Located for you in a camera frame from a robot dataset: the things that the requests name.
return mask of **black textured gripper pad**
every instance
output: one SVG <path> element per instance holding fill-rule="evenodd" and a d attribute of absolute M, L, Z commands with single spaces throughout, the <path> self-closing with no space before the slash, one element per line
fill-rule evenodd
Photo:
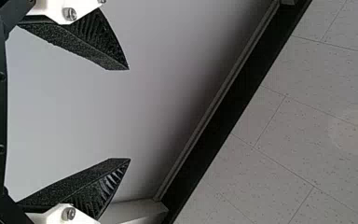
<path fill-rule="evenodd" d="M 107 70 L 129 69 L 115 33 L 98 8 L 70 25 L 59 25 L 45 18 L 44 21 L 28 21 L 19 26 Z"/>
<path fill-rule="evenodd" d="M 116 194 L 130 161 L 103 161 L 39 190 L 19 201 L 17 205 L 25 213 L 45 213 L 59 203 L 70 203 L 98 220 Z"/>

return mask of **tiled floor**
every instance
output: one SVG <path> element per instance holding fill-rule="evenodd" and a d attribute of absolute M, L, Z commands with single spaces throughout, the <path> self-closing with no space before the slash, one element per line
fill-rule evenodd
<path fill-rule="evenodd" d="M 358 0 L 313 0 L 187 223 L 358 224 Z"/>

